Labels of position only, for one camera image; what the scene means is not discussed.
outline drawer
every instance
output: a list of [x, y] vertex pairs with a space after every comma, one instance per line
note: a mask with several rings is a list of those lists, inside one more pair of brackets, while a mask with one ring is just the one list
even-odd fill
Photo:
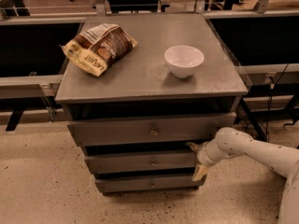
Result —
[[195, 153], [191, 150], [173, 150], [108, 154], [88, 156], [85, 161], [93, 174], [177, 169], [194, 167]]
[[100, 146], [179, 140], [211, 139], [221, 127], [230, 127], [235, 113], [160, 116], [72, 121], [78, 146]]
[[130, 179], [116, 178], [109, 180], [95, 180], [95, 185], [100, 192], [123, 192], [151, 189], [177, 189], [203, 185], [204, 178], [200, 181], [193, 182], [192, 174], [177, 175], [156, 175], [156, 176], [139, 176]]

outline cabinet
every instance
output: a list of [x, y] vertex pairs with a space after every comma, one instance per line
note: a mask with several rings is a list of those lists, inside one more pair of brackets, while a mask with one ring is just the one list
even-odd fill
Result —
[[[96, 187], [103, 193], [199, 187], [186, 142], [231, 126], [246, 86], [199, 14], [89, 18], [82, 29], [103, 22], [120, 25], [137, 47], [100, 77], [70, 63], [56, 96]], [[164, 60], [179, 44], [206, 56], [185, 79], [170, 74]]]

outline drawer knob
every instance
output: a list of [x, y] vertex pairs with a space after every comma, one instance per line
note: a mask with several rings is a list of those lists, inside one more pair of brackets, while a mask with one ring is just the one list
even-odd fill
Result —
[[156, 129], [152, 128], [152, 129], [150, 130], [150, 135], [152, 135], [152, 136], [157, 136], [158, 134], [159, 134], [159, 132], [158, 132]]

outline gray tabletop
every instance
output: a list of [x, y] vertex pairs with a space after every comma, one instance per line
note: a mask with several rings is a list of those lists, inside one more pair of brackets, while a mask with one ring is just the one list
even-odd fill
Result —
[[[82, 30], [101, 23], [118, 24], [137, 40], [137, 47], [100, 77], [94, 77], [69, 63], [56, 96], [58, 103], [240, 96], [248, 92], [200, 14], [90, 18]], [[175, 45], [193, 46], [204, 53], [205, 60], [193, 76], [181, 79], [168, 70], [164, 53]]]

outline concrete floor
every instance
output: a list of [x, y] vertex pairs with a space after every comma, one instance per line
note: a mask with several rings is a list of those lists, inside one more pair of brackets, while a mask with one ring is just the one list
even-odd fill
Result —
[[[64, 113], [26, 113], [14, 132], [0, 115], [0, 223], [272, 224], [285, 179], [248, 157], [222, 161], [199, 190], [103, 196], [66, 128]], [[272, 143], [297, 147], [298, 124], [270, 122]]]

